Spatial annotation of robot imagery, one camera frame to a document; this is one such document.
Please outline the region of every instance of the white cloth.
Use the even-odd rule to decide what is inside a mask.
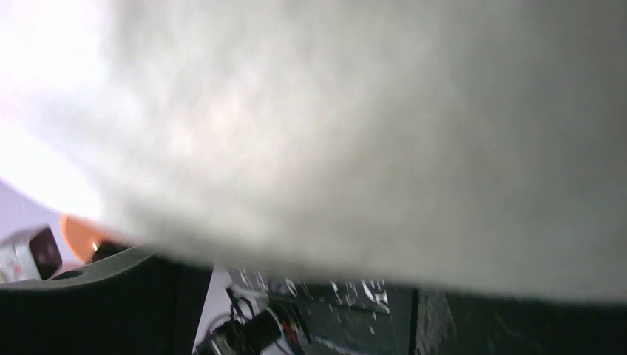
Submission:
[[[48,206],[201,263],[627,300],[625,1],[2,6],[0,176]]]

